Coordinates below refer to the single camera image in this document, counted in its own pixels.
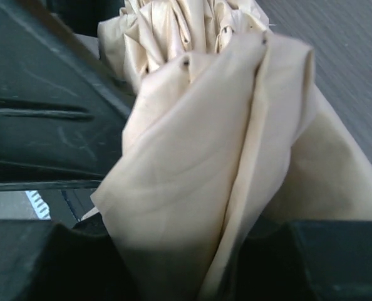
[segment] groove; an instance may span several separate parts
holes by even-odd
[[[27,117],[89,121],[94,116],[82,107],[0,98],[0,117]]]

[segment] gray asphalt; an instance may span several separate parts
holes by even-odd
[[[272,30],[315,47],[318,87],[372,163],[372,0],[257,0]]]

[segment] folded fabric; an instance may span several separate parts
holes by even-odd
[[[137,99],[92,199],[145,300],[228,297],[263,211],[372,219],[372,167],[315,87],[311,47],[268,26],[253,0],[129,0],[99,25]]]

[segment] white striped marking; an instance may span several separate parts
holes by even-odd
[[[49,207],[41,198],[37,190],[25,191],[28,199],[34,209],[34,212],[37,214],[39,219],[51,219],[49,216]]]

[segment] black object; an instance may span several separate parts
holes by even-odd
[[[297,221],[239,254],[237,300],[372,300],[372,222]]]
[[[0,221],[0,301],[139,299],[99,214],[75,230]]]
[[[0,0],[0,191],[97,187],[134,97],[36,0]]]
[[[47,0],[46,7],[75,33],[97,36],[97,25],[119,15],[124,0]]]

